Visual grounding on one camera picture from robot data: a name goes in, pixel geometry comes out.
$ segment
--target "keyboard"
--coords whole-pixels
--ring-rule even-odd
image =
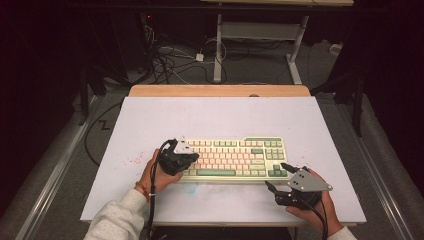
[[[287,182],[289,173],[280,137],[244,139],[186,139],[199,159],[184,171],[181,182]]]

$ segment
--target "human hand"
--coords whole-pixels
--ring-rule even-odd
[[[144,168],[143,175],[140,178],[140,181],[137,182],[136,186],[134,187],[135,190],[141,192],[143,195],[147,195],[146,198],[149,199],[148,194],[150,193],[151,188],[151,176],[150,172],[152,171],[152,166],[156,161],[156,158],[159,154],[159,149],[156,149],[153,153],[153,157],[149,162],[147,162],[146,167]],[[181,177],[183,176],[183,173],[177,173],[175,176],[166,174],[160,165],[157,165],[156,168],[156,175],[155,175],[155,193],[158,193],[165,189],[169,184],[178,182]]]
[[[320,175],[318,175],[316,172],[314,172],[312,169],[309,169],[309,172],[320,178],[323,179]],[[322,192],[322,204],[318,203],[315,206],[315,209],[321,214],[321,216],[325,219],[325,213],[327,214],[327,223],[328,223],[328,236],[333,235],[334,233],[340,231],[343,228],[343,225],[339,222],[336,210],[334,208],[333,200],[330,197],[330,194],[328,191]],[[313,228],[318,230],[319,232],[323,232],[323,224],[321,220],[318,218],[318,216],[311,210],[300,210],[299,208],[288,206],[286,207],[286,211],[295,215],[298,218],[301,218],[305,221],[307,221]]]

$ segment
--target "dark background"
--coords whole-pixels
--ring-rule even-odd
[[[345,43],[329,81],[352,66],[365,73],[365,93],[376,116],[423,193],[423,4],[407,0],[368,0],[356,1],[355,5],[386,6],[389,11],[384,17],[338,20],[330,16],[311,17],[304,42],[312,45],[326,39]],[[154,24],[160,31],[190,44],[202,44],[206,36],[215,34],[213,16],[197,13],[173,25],[176,16],[156,14]],[[142,55],[144,49],[142,37],[133,31],[137,28],[133,17],[125,13],[111,16],[102,13],[92,15],[88,22],[85,15],[64,9],[60,2],[21,0],[0,4],[3,127],[0,215],[73,114],[71,103],[79,91],[83,64],[98,64],[123,78],[126,70],[144,64],[146,59],[134,57]],[[268,22],[282,20],[259,18]],[[119,48],[122,41],[131,47]],[[341,85],[334,90],[345,87]]]

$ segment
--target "white sleeve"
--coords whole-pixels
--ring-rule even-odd
[[[134,239],[138,240],[143,229],[141,216],[146,198],[130,189],[121,201],[108,202],[93,218],[84,239]]]
[[[355,240],[355,236],[349,231],[349,229],[345,226],[340,231],[335,234],[329,236],[327,240]]]

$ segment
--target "floor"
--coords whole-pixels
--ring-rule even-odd
[[[225,43],[223,84],[293,84],[284,60],[292,43]],[[337,59],[328,52],[330,46],[331,43],[323,41],[300,48],[296,65],[303,84],[309,89],[327,80]],[[163,59],[168,68],[172,67],[173,74],[169,73],[167,79],[157,65],[155,75],[158,78],[151,76],[141,84],[208,84],[212,81],[213,65],[189,64],[199,51],[183,45],[164,46],[160,52],[166,55]],[[205,62],[214,60],[207,46],[202,53],[206,56]],[[141,74],[132,71],[129,78],[134,80]],[[91,114],[82,126],[79,125],[79,99],[75,99],[74,117],[40,159],[1,219],[0,239],[84,237],[89,225],[79,221],[79,217],[96,176],[95,163],[101,162],[119,114],[119,107],[113,106],[128,94],[128,89],[110,79],[105,79],[105,84],[106,95],[91,99]],[[366,96],[361,138],[350,125],[349,104],[336,105],[331,93],[317,95],[317,101],[366,214],[367,223],[351,228],[354,235],[359,239],[388,240],[423,237],[422,196],[388,143]],[[34,207],[37,199],[47,199],[44,207]],[[299,229],[298,239],[320,239],[320,236],[305,226]]]

